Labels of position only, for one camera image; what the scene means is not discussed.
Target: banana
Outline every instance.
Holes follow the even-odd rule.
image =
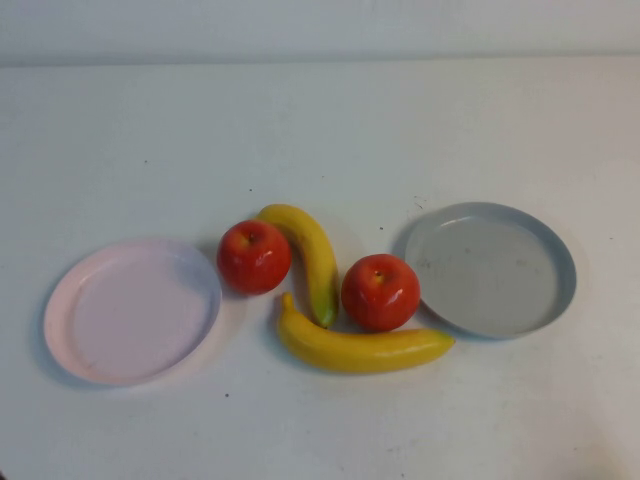
[[[455,343],[436,330],[401,330],[391,333],[337,333],[314,325],[296,310],[291,293],[282,296],[278,336],[301,360],[326,370],[377,373],[430,362]]]
[[[302,254],[313,318],[321,327],[329,327],[338,316],[339,277],[324,230],[308,213],[291,205],[268,205],[258,218],[282,231]]]

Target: pink plate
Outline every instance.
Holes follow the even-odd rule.
[[[60,281],[45,311],[45,340],[77,377],[141,383],[202,342],[220,301],[218,276],[196,248],[166,239],[118,243]]]

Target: white wall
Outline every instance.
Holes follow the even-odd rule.
[[[639,0],[0,0],[0,65],[623,52]]]

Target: gray plate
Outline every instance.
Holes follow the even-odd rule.
[[[411,232],[405,259],[431,310],[487,337],[548,325],[576,289],[575,265],[562,240],[531,215],[493,203],[427,214]]]

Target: plate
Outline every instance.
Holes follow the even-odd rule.
[[[220,301],[218,276],[196,248],[167,239],[118,243],[58,283],[45,310],[45,341],[77,377],[142,383],[202,342]]]
[[[427,214],[409,236],[405,260],[433,312],[487,337],[548,325],[576,289],[575,265],[560,237],[531,215],[493,203]]]

